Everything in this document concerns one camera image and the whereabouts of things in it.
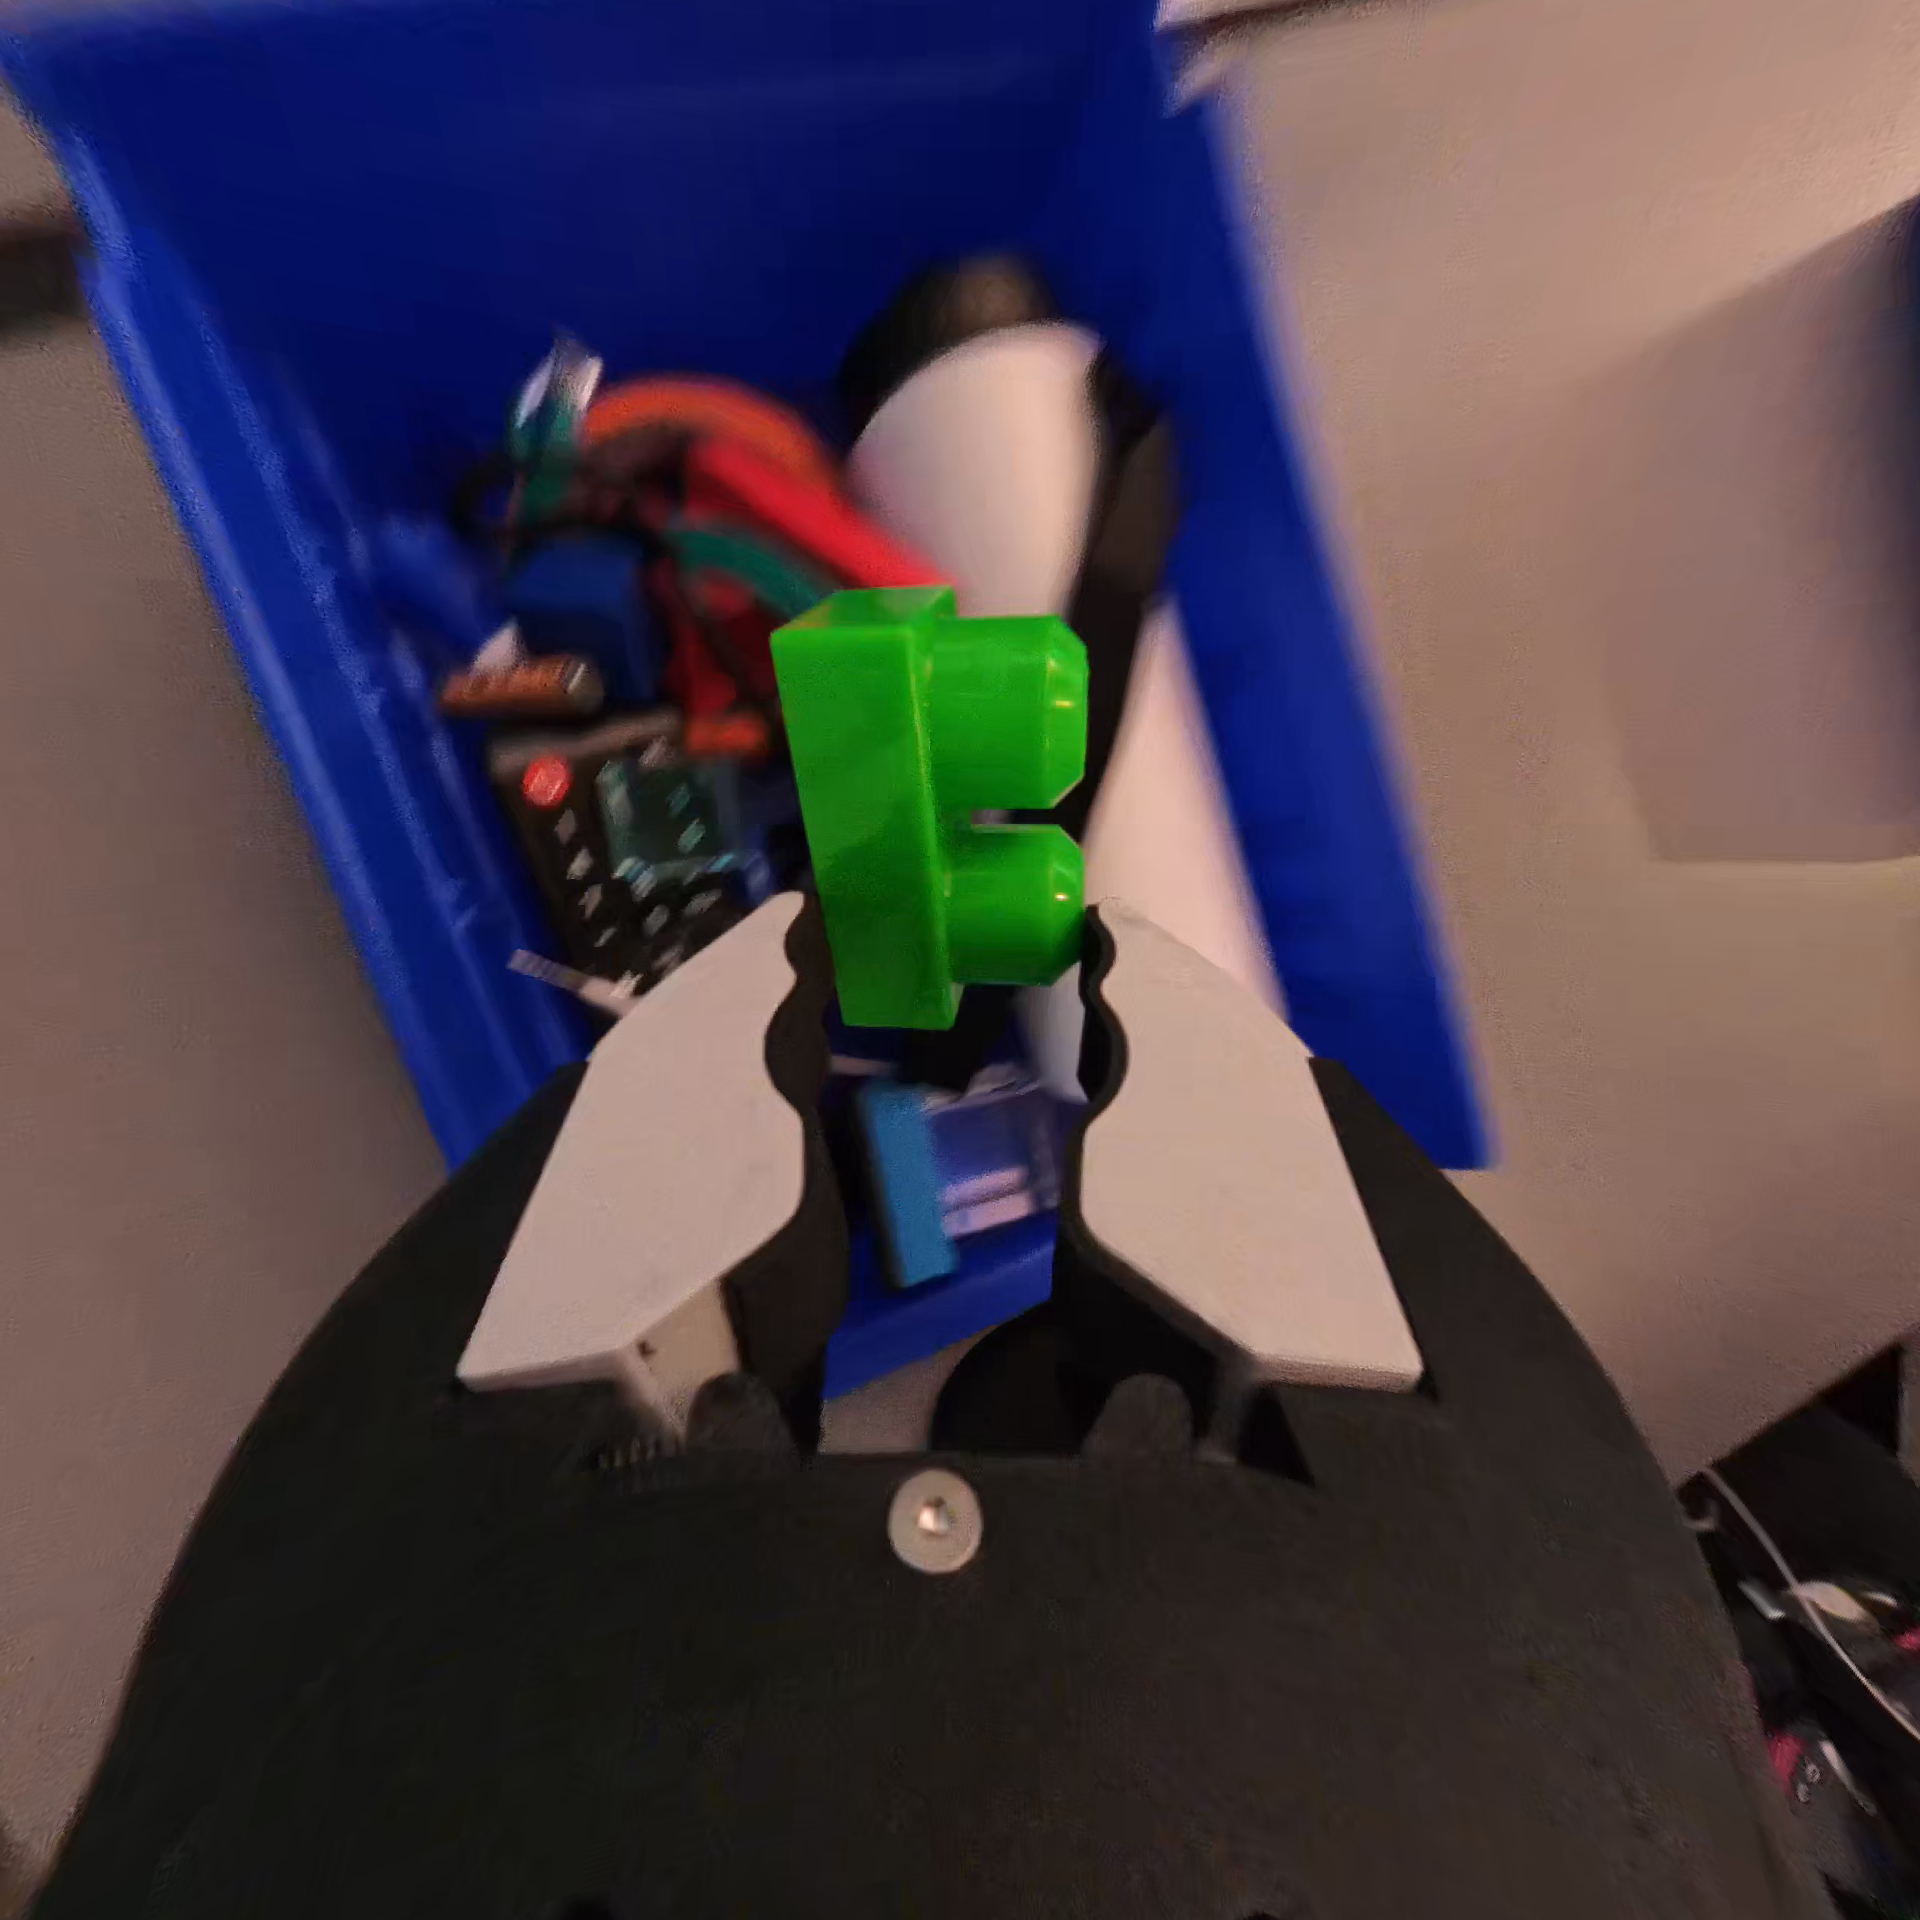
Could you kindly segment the blue sponge block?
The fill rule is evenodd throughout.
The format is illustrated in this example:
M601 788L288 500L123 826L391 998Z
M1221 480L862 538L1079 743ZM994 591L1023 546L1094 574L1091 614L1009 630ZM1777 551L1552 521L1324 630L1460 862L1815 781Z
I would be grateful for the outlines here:
M907 1292L948 1279L957 1251L923 1093L894 1079L872 1079L857 1092L857 1118L888 1286Z

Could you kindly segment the black remote control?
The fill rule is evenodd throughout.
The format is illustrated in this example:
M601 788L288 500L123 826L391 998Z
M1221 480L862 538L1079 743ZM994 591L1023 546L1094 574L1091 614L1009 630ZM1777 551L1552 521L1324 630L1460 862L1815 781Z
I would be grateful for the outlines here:
M747 710L636 710L486 743L486 781L564 962L645 997L776 892L755 822L768 755L768 722Z

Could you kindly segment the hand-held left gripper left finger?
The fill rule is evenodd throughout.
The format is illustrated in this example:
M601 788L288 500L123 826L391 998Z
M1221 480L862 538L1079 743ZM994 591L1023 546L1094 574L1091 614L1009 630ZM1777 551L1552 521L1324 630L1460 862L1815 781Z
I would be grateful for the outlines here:
M457 1383L612 1386L684 1448L700 1396L755 1377L820 1448L852 1238L824 1131L831 944L776 894L590 1053Z

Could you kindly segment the short green toy block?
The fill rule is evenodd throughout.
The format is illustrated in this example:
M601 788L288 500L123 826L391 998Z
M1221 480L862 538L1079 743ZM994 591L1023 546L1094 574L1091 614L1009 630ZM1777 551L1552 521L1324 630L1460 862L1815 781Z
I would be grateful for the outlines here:
M770 638L814 890L850 1026L943 1032L969 987L1053 987L1085 940L1085 853L1053 822L1091 746L1060 617L965 617L952 587L850 587Z

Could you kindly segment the red toy piece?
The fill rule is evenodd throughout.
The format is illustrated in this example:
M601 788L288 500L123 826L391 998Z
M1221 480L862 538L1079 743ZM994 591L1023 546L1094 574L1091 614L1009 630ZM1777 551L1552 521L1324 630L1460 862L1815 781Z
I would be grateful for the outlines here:
M680 452L652 586L670 617L666 684L700 727L724 711L776 722L770 635L843 587L923 587L943 572L835 486L732 438Z

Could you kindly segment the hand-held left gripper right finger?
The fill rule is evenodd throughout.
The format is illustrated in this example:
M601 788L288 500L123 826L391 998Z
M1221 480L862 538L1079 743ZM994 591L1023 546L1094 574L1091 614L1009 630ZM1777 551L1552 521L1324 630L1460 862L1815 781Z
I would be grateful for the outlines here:
M1305 1043L1123 902L1085 934L1056 1238L1070 1359L1170 1377L1225 1452L1290 1386L1410 1396L1421 1342Z

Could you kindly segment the small brown clip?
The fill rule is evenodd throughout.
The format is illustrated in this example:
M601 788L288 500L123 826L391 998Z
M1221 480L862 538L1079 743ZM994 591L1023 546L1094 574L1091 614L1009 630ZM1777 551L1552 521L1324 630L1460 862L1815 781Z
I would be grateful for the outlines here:
M587 718L609 702L596 660L518 657L472 662L438 686L438 711L473 722Z

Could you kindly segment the blue plastic bin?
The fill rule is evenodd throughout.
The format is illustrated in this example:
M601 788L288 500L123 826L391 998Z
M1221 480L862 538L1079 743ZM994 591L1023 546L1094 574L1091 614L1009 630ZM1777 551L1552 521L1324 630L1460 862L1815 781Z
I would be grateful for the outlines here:
M1165 586L1281 982L1391 1279L1350 1084L1414 1187L1484 1155L1281 352L1209 104L1154 2L173 2L30 14L3 69L96 241L109 352L239 640L440 1143L559 1068L467 1336L596 1044L485 752L675 710L652 586L680 452L751 445L852 505L839 371L905 282L1040 268L1165 413ZM472 662L584 657L587 718L438 711Z

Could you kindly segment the white and black roll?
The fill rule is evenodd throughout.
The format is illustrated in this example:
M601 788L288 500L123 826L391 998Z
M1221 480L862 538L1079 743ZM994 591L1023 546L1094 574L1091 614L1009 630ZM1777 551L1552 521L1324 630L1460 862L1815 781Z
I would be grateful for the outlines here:
M1281 1002L1246 858L1165 572L1182 527L1172 423L1040 268L929 268L839 371L857 505L954 587L960 617L1060 617L1085 645L1088 755L1056 822L1088 897L1141 908Z

